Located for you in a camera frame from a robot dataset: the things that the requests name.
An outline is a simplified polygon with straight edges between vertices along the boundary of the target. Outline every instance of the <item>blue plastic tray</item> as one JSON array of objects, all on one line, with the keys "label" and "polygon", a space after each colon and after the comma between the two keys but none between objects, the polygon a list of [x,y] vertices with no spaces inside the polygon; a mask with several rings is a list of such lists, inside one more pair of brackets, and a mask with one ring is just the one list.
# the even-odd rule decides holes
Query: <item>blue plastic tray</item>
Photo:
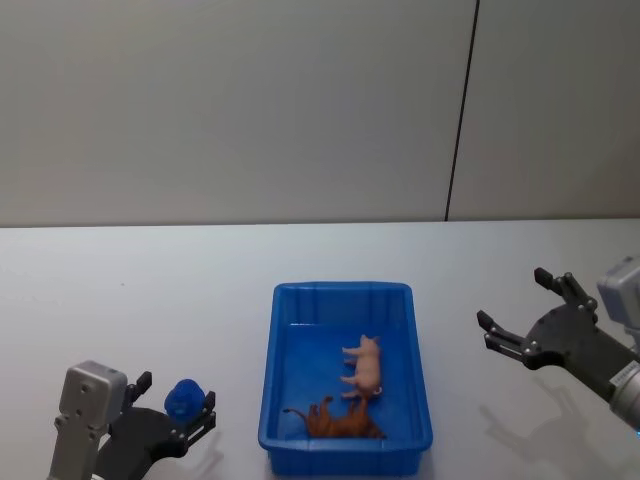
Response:
[{"label": "blue plastic tray", "polygon": [[[360,335],[379,336],[382,348],[380,398],[369,415],[387,435],[374,439],[311,439],[302,419],[326,395],[329,411],[345,415],[350,390],[340,375],[342,347],[358,346]],[[260,445],[279,475],[412,475],[433,433],[422,376],[413,298],[407,285],[377,282],[283,284],[273,296]]]}]

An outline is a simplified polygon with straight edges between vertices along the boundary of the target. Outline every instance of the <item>white table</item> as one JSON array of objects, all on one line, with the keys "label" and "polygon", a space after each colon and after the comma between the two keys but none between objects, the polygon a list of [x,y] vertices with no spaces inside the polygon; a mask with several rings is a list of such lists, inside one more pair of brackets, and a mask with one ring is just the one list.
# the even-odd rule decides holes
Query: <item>white table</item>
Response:
[{"label": "white table", "polygon": [[628,220],[0,230],[0,478],[46,478],[66,368],[88,358],[151,370],[142,406],[184,377],[216,391],[216,430],[149,480],[272,478],[257,428],[273,287],[329,279],[413,288],[435,435],[420,478],[640,478],[640,439],[603,401],[487,351],[475,319],[525,334],[559,300],[534,267],[596,295],[638,250]]}]

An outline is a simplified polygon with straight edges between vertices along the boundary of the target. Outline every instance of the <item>toy animal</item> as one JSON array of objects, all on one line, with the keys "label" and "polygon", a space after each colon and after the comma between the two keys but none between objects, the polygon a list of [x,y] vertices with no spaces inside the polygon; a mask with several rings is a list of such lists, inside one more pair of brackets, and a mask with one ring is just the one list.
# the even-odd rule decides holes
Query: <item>toy animal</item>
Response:
[{"label": "toy animal", "polygon": [[342,353],[354,356],[346,359],[345,363],[356,367],[356,373],[353,377],[340,377],[343,382],[356,387],[351,392],[343,393],[343,398],[360,396],[369,399],[382,393],[378,341],[378,337],[368,338],[366,335],[362,335],[359,347],[342,349]]},{"label": "toy animal", "polygon": [[329,413],[329,402],[333,397],[325,397],[320,408],[315,403],[309,407],[305,415],[295,408],[285,408],[284,413],[295,413],[304,420],[309,436],[315,438],[387,438],[378,426],[367,415],[367,399],[362,398],[358,408],[356,402],[349,405],[349,413],[344,417],[332,417]]}]

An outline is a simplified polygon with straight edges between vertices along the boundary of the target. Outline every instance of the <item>pink toy pig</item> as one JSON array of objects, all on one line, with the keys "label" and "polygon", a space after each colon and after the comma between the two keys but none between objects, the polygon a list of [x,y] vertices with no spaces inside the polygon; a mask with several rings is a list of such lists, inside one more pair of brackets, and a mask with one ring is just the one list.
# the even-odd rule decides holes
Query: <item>pink toy pig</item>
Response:
[{"label": "pink toy pig", "polygon": [[359,347],[342,349],[342,353],[354,355],[354,358],[345,360],[345,363],[356,366],[356,374],[353,377],[340,377],[343,382],[356,387],[352,392],[343,393],[343,398],[371,398],[382,393],[378,340],[378,337],[368,338],[362,335]]}]

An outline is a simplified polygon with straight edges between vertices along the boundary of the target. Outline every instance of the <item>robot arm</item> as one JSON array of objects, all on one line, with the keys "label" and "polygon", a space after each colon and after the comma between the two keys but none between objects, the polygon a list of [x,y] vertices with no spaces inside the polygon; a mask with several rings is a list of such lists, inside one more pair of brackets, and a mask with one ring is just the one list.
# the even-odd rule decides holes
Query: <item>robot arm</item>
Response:
[{"label": "robot arm", "polygon": [[538,268],[535,281],[562,297],[564,304],[540,318],[524,338],[479,311],[487,348],[530,370],[547,365],[566,369],[609,403],[623,421],[640,430],[640,357],[596,326],[597,302],[571,273],[554,278]]},{"label": "robot arm", "polygon": [[141,480],[156,461],[183,457],[215,427],[213,392],[186,423],[133,407],[151,383],[150,372],[127,385],[124,373],[96,362],[71,367],[54,422],[58,438],[48,480]]}]

